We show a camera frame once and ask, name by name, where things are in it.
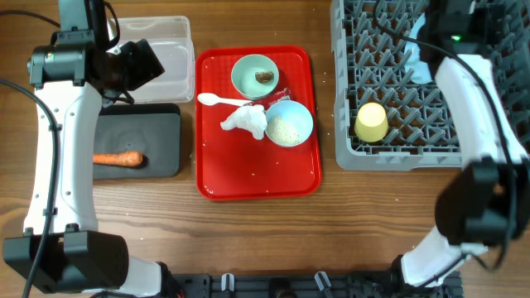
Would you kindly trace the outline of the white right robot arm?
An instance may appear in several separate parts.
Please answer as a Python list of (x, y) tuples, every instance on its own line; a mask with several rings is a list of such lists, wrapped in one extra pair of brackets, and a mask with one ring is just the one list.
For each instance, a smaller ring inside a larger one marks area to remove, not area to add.
[(501, 5), (432, 1), (407, 42), (444, 97), (462, 157), (461, 173), (436, 201), (435, 227), (394, 266), (404, 291), (438, 287), (471, 258), (509, 244), (529, 222), (529, 156), (511, 128), (494, 83), (489, 45), (498, 37)]

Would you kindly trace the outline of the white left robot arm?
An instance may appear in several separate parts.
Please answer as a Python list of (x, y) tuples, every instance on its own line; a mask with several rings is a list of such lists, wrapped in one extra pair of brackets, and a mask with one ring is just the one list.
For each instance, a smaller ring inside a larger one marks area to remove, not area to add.
[(147, 41), (39, 46), (29, 60), (37, 106), (36, 177), (23, 234), (3, 243), (3, 259), (45, 294), (182, 297), (167, 265), (132, 257), (121, 236), (102, 233), (93, 200), (94, 137), (105, 101), (161, 75)]

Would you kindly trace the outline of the red snack wrapper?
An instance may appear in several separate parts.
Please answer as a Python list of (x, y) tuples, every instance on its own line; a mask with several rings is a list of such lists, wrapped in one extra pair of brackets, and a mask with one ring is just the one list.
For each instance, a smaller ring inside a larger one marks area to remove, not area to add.
[(263, 99), (258, 99), (258, 100), (251, 101), (250, 103), (246, 103), (245, 106), (262, 105), (265, 110), (268, 110), (275, 103), (290, 100), (291, 93), (292, 92), (289, 88), (281, 89)]

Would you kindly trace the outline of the white rice pile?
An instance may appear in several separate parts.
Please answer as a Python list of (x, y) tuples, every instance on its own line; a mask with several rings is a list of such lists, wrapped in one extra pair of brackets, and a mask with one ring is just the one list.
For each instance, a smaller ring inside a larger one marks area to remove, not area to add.
[(294, 147), (301, 142), (301, 134), (296, 127), (279, 116), (271, 119), (266, 133), (273, 142), (283, 147)]

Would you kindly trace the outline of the white napkin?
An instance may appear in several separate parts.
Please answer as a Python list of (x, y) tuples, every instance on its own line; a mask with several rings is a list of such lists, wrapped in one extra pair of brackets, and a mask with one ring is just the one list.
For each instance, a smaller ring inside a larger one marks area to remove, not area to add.
[(251, 132), (254, 139), (262, 140), (267, 129), (265, 108), (262, 105), (242, 106), (230, 114), (220, 126), (225, 131), (240, 128)]

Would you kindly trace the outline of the light blue bowl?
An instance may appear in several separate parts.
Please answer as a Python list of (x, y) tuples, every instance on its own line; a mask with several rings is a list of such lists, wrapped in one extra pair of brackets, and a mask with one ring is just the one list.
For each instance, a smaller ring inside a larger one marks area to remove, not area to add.
[(273, 104), (265, 113), (267, 137), (280, 147), (297, 147), (307, 141), (314, 129), (307, 107), (292, 100)]

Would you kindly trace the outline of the yellow cup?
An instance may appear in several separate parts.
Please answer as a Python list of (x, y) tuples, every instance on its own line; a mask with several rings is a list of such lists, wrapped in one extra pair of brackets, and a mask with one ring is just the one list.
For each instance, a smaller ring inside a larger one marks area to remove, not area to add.
[(354, 124), (356, 136), (363, 142), (378, 142), (388, 133), (388, 119), (379, 103), (366, 103), (358, 111)]

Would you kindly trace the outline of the light blue plate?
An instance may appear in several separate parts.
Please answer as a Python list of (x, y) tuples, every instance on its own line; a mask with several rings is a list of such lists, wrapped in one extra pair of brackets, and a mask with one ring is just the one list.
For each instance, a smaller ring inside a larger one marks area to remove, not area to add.
[(409, 70), (412, 71), (410, 80), (414, 84), (429, 84), (432, 81), (429, 65), (421, 58), (422, 48), (424, 48), (423, 43), (426, 43), (426, 41), (423, 40), (422, 33), (425, 23), (426, 14), (423, 13), (419, 16), (408, 34), (408, 37), (412, 39), (412, 41), (407, 41), (405, 45), (405, 53), (410, 56), (405, 62), (404, 69), (406, 72)]

